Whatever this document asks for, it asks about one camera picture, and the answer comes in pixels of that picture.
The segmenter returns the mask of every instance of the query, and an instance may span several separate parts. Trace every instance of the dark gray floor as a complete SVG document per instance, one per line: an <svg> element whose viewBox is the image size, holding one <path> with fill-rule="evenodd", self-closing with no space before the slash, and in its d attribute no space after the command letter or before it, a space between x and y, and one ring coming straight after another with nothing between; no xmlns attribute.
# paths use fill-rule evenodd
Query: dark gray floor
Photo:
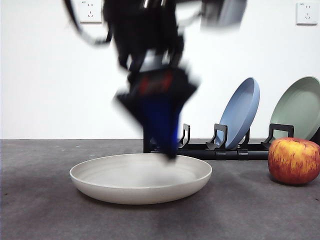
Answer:
<svg viewBox="0 0 320 240"><path fill-rule="evenodd" d="M130 206L76 190L72 166L141 153L142 140L3 140L2 240L319 240L320 177L304 186L272 181L267 161L208 161L198 193Z"/></svg>

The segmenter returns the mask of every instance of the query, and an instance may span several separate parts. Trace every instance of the apple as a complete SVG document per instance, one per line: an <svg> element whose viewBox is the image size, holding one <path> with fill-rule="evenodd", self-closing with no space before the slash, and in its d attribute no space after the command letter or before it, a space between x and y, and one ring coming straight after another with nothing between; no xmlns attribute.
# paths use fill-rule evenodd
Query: apple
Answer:
<svg viewBox="0 0 320 240"><path fill-rule="evenodd" d="M278 138L269 148L268 167L271 175L281 183L309 183L320 172L320 146L296 137Z"/></svg>

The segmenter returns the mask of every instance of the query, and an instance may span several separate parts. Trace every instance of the sage green plate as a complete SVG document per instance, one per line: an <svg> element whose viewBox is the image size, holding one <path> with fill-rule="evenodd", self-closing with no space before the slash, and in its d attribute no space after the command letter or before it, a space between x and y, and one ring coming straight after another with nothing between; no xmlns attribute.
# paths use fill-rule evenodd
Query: sage green plate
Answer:
<svg viewBox="0 0 320 240"><path fill-rule="evenodd" d="M320 127L320 83L312 77L301 78L292 84L277 103L270 123L294 126L294 137L310 140ZM288 133L274 131L274 137Z"/></svg>

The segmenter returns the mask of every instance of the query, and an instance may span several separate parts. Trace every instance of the wall socket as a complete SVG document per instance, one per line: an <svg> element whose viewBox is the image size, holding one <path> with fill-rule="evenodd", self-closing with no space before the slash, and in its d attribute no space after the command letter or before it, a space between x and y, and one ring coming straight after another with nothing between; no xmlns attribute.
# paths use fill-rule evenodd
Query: wall socket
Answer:
<svg viewBox="0 0 320 240"><path fill-rule="evenodd" d="M102 23L102 0L79 0L78 18L81 24Z"/></svg>
<svg viewBox="0 0 320 240"><path fill-rule="evenodd" d="M297 2L296 4L296 24L316 25L319 19L319 3L317 2Z"/></svg>

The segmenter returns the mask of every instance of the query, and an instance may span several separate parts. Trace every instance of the black dish rack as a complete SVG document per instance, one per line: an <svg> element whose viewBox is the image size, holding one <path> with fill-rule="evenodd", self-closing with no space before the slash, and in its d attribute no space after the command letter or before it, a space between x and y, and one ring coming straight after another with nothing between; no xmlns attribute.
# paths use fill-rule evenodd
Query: black dish rack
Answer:
<svg viewBox="0 0 320 240"><path fill-rule="evenodd" d="M274 130L285 131L288 137L294 136L294 126L271 123L269 125L269 136L260 143L249 143L250 129L245 135L242 143L239 143L233 149L226 149L228 136L228 126L222 124L214 125L214 135L210 141L204 143L190 143L190 125L183 125L183 133L178 141L177 155L189 156L201 160L267 160L270 147L270 141L274 138ZM215 143L217 132L223 132L223 140L220 145ZM320 143L320 128L312 137L311 141ZM143 152L144 153L162 153L157 144L153 143L151 138L143 134Z"/></svg>

